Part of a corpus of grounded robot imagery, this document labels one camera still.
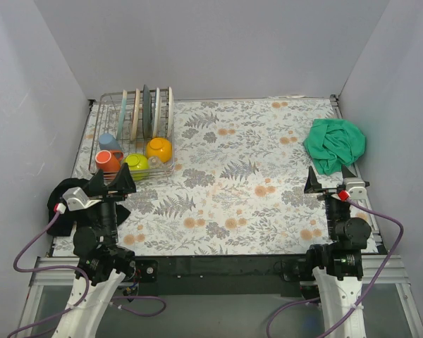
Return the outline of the light blue cup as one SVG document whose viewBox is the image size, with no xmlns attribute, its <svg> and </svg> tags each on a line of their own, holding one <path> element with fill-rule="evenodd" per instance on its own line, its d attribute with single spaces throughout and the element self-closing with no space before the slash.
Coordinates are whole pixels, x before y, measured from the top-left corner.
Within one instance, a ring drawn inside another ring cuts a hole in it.
<svg viewBox="0 0 423 338">
<path fill-rule="evenodd" d="M 109 133 L 101 134 L 98 138 L 99 148 L 101 150 L 117 150 L 122 151 L 121 145 L 118 143 L 117 139 Z"/>
</svg>

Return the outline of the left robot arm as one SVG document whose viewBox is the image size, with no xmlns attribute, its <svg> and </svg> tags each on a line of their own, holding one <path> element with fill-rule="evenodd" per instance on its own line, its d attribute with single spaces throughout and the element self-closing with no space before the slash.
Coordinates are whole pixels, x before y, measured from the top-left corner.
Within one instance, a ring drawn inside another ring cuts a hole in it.
<svg viewBox="0 0 423 338">
<path fill-rule="evenodd" d="M 81 216 L 73 237 L 79 258 L 70 297 L 54 337 L 94 337 L 111 297 L 121 282 L 135 276 L 135 254 L 118 245 L 117 204 L 136 191 L 128 164 L 112 181 L 98 170 L 83 187 L 62 195 L 62 204 Z"/>
</svg>

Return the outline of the clear plastic glass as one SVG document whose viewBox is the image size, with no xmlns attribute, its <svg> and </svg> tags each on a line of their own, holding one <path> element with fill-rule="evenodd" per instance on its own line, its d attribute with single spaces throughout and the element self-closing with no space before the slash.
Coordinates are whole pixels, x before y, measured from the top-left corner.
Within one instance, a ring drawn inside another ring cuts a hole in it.
<svg viewBox="0 0 423 338">
<path fill-rule="evenodd" d="M 149 168 L 152 169 L 164 169 L 165 164 L 161 161 L 158 156 L 152 156 L 148 158 Z"/>
</svg>

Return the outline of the light blue beige plate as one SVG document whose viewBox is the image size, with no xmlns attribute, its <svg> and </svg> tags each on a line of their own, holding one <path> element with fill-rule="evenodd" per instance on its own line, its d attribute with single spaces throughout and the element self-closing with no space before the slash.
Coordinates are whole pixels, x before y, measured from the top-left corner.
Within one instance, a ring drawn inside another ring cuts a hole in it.
<svg viewBox="0 0 423 338">
<path fill-rule="evenodd" d="M 117 140 L 120 140 L 121 137 L 122 137 L 122 134 L 123 134 L 123 124 L 124 124 L 124 120 L 125 120 L 127 98 L 128 98 L 128 92 L 126 90 L 123 90 L 122 99 L 121 99 L 121 109 L 120 109 L 120 113 L 119 113 L 119 116 L 118 116 L 118 129 L 117 129 L 117 134 L 116 134 Z"/>
</svg>

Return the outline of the orange mug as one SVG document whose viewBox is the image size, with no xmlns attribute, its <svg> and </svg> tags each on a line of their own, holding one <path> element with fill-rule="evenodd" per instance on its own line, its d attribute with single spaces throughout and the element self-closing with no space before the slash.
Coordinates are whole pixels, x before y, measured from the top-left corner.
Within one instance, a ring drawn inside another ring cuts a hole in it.
<svg viewBox="0 0 423 338">
<path fill-rule="evenodd" d="M 101 150 L 95 156 L 96 167 L 105 173 L 117 173 L 122 160 L 123 152 L 119 150 Z"/>
</svg>

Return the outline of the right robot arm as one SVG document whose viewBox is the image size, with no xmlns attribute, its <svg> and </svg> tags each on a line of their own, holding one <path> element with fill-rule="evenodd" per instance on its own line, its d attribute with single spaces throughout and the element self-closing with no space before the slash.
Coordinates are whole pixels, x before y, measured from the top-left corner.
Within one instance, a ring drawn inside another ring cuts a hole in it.
<svg viewBox="0 0 423 338">
<path fill-rule="evenodd" d="M 318 194 L 325 204 L 330 244 L 314 244 L 306 253 L 306 274 L 318 284 L 327 337 L 365 337 L 363 306 L 356 305 L 362 293 L 362 251 L 367 248 L 372 228 L 352 217 L 348 200 L 367 198 L 368 182 L 341 167 L 343 183 L 323 187 L 314 168 L 308 168 L 306 194 Z"/>
</svg>

